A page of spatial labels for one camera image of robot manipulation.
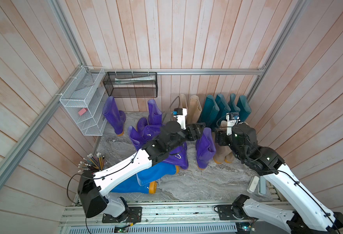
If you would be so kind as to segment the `large purple boot front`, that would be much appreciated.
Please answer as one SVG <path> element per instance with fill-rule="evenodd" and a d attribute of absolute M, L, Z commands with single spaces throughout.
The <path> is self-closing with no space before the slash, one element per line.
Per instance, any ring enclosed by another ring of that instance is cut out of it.
<path fill-rule="evenodd" d="M 204 128 L 202 137 L 196 141 L 196 161 L 198 168 L 204 170 L 209 161 L 216 153 L 212 131 L 210 128 Z"/>

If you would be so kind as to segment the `large beige boot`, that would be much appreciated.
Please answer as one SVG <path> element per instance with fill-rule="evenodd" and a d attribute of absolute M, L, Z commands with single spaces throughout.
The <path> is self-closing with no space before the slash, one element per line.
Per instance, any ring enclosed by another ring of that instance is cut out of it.
<path fill-rule="evenodd" d="M 213 160 L 217 164 L 221 164 L 225 161 L 226 156 L 229 155 L 232 150 L 229 146 L 220 146 L 218 143 L 215 142 L 215 132 L 212 133 L 213 143 L 216 149 L 216 153 L 213 156 Z"/>

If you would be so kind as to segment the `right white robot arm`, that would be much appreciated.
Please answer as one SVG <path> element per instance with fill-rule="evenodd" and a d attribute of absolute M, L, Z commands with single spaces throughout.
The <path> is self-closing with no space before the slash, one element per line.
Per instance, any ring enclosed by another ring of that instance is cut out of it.
<path fill-rule="evenodd" d="M 290 234 L 338 234 L 343 228 L 343 214 L 324 206 L 275 150 L 258 145 L 254 128 L 245 123 L 227 126 L 215 131 L 215 142 L 230 147 L 242 164 L 269 181 L 293 206 L 293 210 L 278 209 L 240 195 L 232 203 L 232 217 L 259 219 Z"/>

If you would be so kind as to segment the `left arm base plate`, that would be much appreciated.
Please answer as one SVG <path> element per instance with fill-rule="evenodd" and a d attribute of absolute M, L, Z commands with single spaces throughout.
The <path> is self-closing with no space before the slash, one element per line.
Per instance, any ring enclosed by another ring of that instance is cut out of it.
<path fill-rule="evenodd" d="M 119 217 L 113 217 L 112 215 L 103 214 L 102 223 L 109 224 L 125 224 L 125 223 L 138 223 L 142 219 L 142 207 L 130 206 L 125 209 L 125 212 Z"/>

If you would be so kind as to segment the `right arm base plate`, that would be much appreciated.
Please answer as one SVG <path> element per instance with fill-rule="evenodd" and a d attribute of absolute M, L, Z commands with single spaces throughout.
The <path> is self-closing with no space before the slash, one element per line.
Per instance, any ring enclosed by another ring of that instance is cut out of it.
<path fill-rule="evenodd" d="M 257 218 L 247 216 L 244 211 L 233 205 L 216 205 L 213 210 L 218 213 L 221 221 L 228 220 L 250 220 L 256 221 Z"/>

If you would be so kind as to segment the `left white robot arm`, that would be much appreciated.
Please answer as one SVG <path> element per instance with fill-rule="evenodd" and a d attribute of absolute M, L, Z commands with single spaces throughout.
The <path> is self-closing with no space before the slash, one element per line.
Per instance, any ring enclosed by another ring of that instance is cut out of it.
<path fill-rule="evenodd" d="M 103 171 L 81 173 L 78 195 L 86 218 L 102 212 L 113 217 L 126 216 L 125 200 L 110 198 L 112 189 L 131 176 L 161 163 L 184 142 L 200 139 L 205 126 L 204 123 L 194 123 L 182 129 L 178 122 L 170 121 L 161 127 L 160 134 L 125 160 Z"/>

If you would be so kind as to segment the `teal boot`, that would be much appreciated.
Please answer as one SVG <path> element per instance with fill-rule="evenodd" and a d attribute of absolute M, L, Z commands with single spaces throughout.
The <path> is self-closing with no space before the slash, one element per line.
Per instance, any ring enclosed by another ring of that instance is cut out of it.
<path fill-rule="evenodd" d="M 251 107 L 248 103 L 247 97 L 245 95 L 239 96 L 238 101 L 237 101 L 237 107 L 240 109 L 239 111 L 240 122 L 245 122 L 252 112 Z"/>
<path fill-rule="evenodd" d="M 211 128 L 218 128 L 221 122 L 226 119 L 226 114 L 231 112 L 231 108 L 222 94 L 217 94 L 215 102 L 219 108 L 219 111 L 212 122 Z"/>
<path fill-rule="evenodd" d="M 204 103 L 204 107 L 200 114 L 199 123 L 205 123 L 206 127 L 210 127 L 213 121 L 217 117 L 219 112 L 219 107 L 212 95 L 207 95 Z"/>
<path fill-rule="evenodd" d="M 235 103 L 236 94 L 230 94 L 230 100 L 228 102 L 228 106 L 231 109 L 232 113 L 238 113 L 240 112 L 240 108 Z"/>

